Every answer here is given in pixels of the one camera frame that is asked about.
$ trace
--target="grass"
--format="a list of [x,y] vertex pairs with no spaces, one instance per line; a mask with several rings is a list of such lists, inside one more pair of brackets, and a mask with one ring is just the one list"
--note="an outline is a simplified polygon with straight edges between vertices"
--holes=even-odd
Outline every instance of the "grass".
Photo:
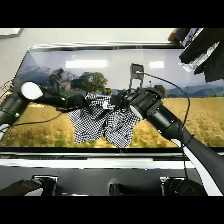
[[[177,117],[183,120],[187,100],[165,99],[164,105]],[[192,98],[189,117],[186,123],[188,130],[208,146],[224,145],[224,98]],[[58,112],[53,107],[29,107],[18,123],[48,120]],[[103,137],[97,141],[74,142],[74,129],[67,114],[56,120],[37,125],[13,127],[8,131],[0,146],[64,146],[87,148],[114,147]],[[174,147],[147,121],[140,121],[134,128],[130,148]]]

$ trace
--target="wheat field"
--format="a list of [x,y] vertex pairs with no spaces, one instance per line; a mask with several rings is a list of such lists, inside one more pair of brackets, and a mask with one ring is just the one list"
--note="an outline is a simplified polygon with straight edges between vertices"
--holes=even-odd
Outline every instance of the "wheat field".
[[[187,108],[187,99],[169,98],[164,105],[181,120]],[[29,106],[17,123],[48,120],[58,112],[50,106]],[[207,146],[224,146],[224,98],[191,98],[191,108],[186,126],[196,138]],[[63,147],[114,147],[103,137],[97,141],[74,143],[74,129],[68,117],[63,114],[56,120],[36,125],[24,125],[11,128],[0,146],[63,146]],[[130,148],[175,147],[159,135],[147,121],[140,121],[134,128]]]

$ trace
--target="screen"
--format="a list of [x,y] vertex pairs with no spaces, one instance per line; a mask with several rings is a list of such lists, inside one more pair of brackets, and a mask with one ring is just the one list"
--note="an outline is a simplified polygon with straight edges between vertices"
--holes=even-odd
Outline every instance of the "screen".
[[[186,126],[196,138],[207,146],[223,146],[224,82],[219,80],[206,83],[203,74],[194,75],[193,72],[185,71],[178,64],[182,51],[182,49],[28,51],[14,82],[28,80],[50,88],[55,85],[52,82],[52,74],[59,74],[58,88],[63,94],[110,97],[122,94],[128,89],[130,66],[132,63],[140,64],[144,66],[146,73],[173,82],[189,94],[191,108]],[[140,80],[133,80],[132,87],[137,88],[139,83]],[[159,88],[165,97],[164,105],[178,118],[184,119],[187,99],[177,88],[148,76],[144,77],[143,87]],[[17,123],[44,121],[55,117],[58,113],[52,106],[30,103]],[[132,141],[128,144],[129,148],[175,147],[145,120],[136,122],[133,133],[130,128],[129,131],[129,137],[132,137]],[[79,130],[76,130],[71,116],[69,113],[64,113],[49,123],[13,127],[5,134],[0,144],[67,148],[116,147],[106,140],[104,135],[101,137],[99,135],[98,140],[77,143],[76,132]]]

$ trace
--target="sky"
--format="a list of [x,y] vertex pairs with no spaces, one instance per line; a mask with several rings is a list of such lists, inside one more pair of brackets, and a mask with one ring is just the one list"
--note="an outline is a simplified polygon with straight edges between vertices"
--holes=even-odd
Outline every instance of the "sky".
[[[80,51],[51,51],[30,52],[26,55],[21,70],[27,66],[44,66],[52,70],[63,68],[80,76],[83,72],[101,72],[108,79],[106,87],[112,89],[127,89],[130,82],[130,65],[132,63],[144,66],[146,73],[167,79],[181,87],[205,84],[204,74],[194,75],[193,72],[185,71],[178,63],[182,49],[133,49],[133,50],[80,50]],[[74,60],[107,60],[105,68],[68,69],[66,61]],[[164,68],[152,69],[150,62],[163,61]],[[145,76],[143,86],[162,84],[166,88],[174,88],[160,80]],[[223,80],[209,84],[223,85]],[[139,85],[138,80],[133,81],[133,88]]]

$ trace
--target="black and white checkered fabric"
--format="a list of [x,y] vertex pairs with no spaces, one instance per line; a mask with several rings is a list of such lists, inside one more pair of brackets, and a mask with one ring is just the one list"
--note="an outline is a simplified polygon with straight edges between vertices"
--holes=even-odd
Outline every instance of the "black and white checkered fabric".
[[127,109],[119,109],[110,104],[110,96],[88,94],[87,109],[69,113],[75,128],[75,142],[97,140],[105,136],[106,140],[119,148],[131,144],[133,128],[140,119]]

